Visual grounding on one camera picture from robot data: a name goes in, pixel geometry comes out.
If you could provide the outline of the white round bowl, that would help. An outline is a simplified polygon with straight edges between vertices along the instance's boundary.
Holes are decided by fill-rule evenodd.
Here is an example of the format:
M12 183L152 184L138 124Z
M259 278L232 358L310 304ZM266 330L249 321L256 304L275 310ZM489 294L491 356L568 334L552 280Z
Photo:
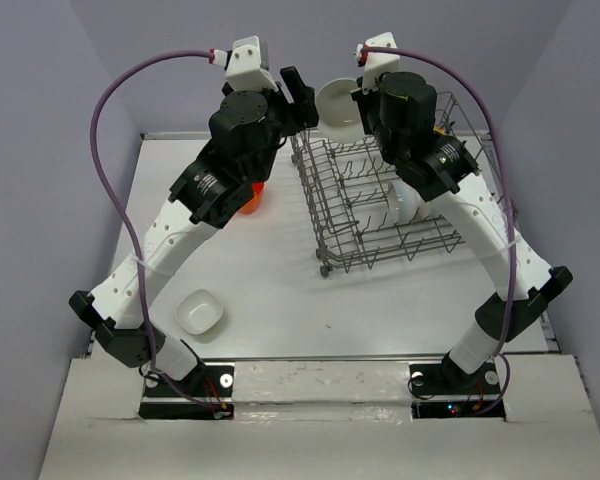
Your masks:
M419 213L421 199L418 193L403 181L390 181L387 189L389 218L393 224L408 224Z

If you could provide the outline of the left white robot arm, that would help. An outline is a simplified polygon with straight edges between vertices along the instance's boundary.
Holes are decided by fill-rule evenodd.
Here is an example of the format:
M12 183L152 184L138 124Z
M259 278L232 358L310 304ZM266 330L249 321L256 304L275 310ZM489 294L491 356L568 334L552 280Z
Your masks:
M149 320L149 307L194 251L253 199L254 184L269 179L287 137L317 125L314 89L293 66L280 75L287 94L224 86L209 119L210 140L170 187L145 236L133 234L133 250L117 269L69 300L109 355L130 368L148 366L187 399L204 382L205 365L185 341Z

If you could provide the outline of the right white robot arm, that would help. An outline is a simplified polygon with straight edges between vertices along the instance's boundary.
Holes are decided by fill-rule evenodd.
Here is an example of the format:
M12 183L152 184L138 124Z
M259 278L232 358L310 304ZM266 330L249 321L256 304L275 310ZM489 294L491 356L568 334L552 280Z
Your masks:
M351 97L383 160L458 231L494 285L463 337L424 375L433 387L462 392L502 344L547 310L573 275L565 266L551 266L519 234L465 144L436 131L437 92L423 77L383 73L374 87L357 87Z

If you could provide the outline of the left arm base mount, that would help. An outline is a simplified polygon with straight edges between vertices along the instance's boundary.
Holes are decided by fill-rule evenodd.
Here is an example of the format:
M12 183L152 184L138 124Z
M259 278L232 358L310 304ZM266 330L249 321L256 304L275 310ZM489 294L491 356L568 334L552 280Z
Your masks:
M145 420L230 420L234 416L232 398L235 365L229 362L208 362L174 391L163 378L148 366L139 368L144 380L138 415Z

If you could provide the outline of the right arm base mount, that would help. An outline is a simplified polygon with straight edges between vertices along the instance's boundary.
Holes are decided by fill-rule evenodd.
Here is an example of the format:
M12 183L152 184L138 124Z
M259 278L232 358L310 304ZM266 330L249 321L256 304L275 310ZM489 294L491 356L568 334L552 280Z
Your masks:
M502 387L493 360L467 373L446 354L409 365L407 388L415 419L506 418Z

